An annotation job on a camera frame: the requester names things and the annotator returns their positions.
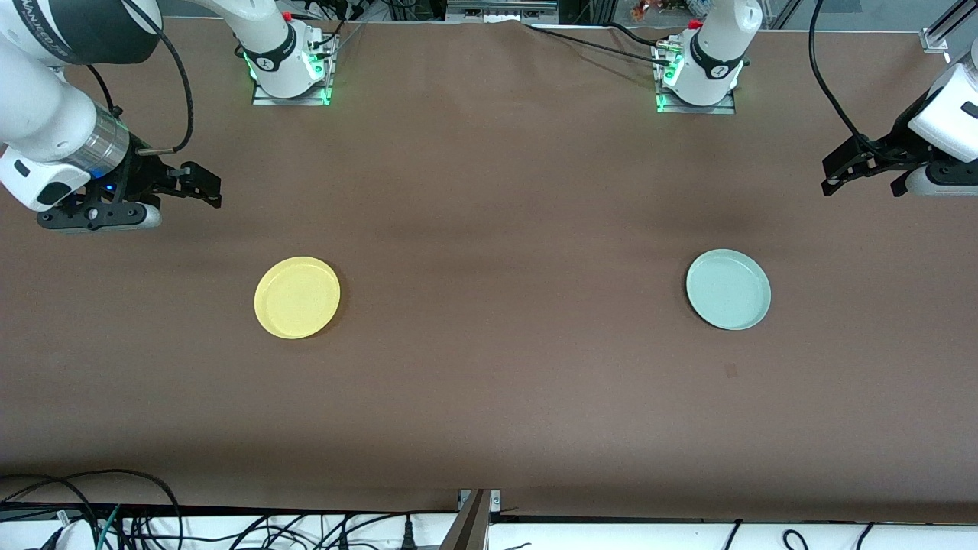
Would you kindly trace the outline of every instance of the green cable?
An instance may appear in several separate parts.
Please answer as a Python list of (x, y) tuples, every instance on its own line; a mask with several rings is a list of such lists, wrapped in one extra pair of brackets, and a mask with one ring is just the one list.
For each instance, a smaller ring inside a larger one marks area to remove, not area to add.
[(102, 527), (102, 533), (99, 534), (99, 543), (95, 545), (95, 550), (102, 550), (102, 547), (106, 545), (106, 535), (109, 534), (109, 527), (112, 525), (112, 522), (115, 520), (115, 514), (118, 514), (119, 506), (122, 505), (116, 504), (115, 508), (112, 508), (112, 513), (109, 514), (109, 519), (106, 520), (106, 526)]

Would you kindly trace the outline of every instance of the plate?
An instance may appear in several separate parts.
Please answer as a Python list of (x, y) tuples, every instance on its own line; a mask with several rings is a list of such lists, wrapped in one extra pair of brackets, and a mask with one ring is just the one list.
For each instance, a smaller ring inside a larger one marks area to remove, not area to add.
[(339, 308), (339, 279), (323, 260), (298, 256), (280, 261), (254, 291), (254, 314), (279, 338), (306, 338), (323, 330)]
[(761, 266), (726, 249), (707, 252), (692, 263), (686, 294), (704, 321), (728, 331), (753, 327), (771, 307), (771, 283)]

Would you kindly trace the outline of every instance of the silver metal ring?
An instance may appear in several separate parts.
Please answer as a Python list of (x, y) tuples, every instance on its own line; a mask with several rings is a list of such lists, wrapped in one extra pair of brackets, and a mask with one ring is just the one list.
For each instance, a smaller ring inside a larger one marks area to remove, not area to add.
[(95, 106), (95, 128), (77, 151), (59, 160), (99, 178), (122, 164), (129, 151), (129, 128), (101, 106)]

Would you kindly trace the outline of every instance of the yellow plate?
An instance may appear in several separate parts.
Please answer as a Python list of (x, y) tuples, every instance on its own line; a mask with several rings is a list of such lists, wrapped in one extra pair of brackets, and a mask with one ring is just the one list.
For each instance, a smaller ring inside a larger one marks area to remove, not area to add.
[(331, 267), (314, 257), (280, 261), (254, 291), (258, 322), (279, 338), (293, 340), (318, 333), (338, 307), (339, 279)]

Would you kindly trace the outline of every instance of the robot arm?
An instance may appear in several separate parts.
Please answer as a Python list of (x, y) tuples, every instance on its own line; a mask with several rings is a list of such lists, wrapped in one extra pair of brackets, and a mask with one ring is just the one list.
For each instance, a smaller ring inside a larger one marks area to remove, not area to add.
[[(322, 31), (287, 22), (275, 0), (192, 1), (225, 18), (269, 95), (293, 97), (323, 78), (309, 61)], [(219, 178), (146, 156), (121, 120), (51, 69), (145, 61), (158, 36), (129, 3), (161, 25), (156, 0), (0, 0), (0, 181), (44, 227), (153, 227), (158, 194), (220, 206)]]
[(978, 40), (925, 94), (896, 120), (890, 133), (871, 142), (850, 137), (822, 161), (822, 192), (884, 171), (903, 171), (895, 197), (978, 196)]
[(720, 103), (736, 86), (743, 55), (763, 20), (757, 0), (715, 0), (701, 28), (679, 35), (680, 55), (663, 84), (691, 105)]

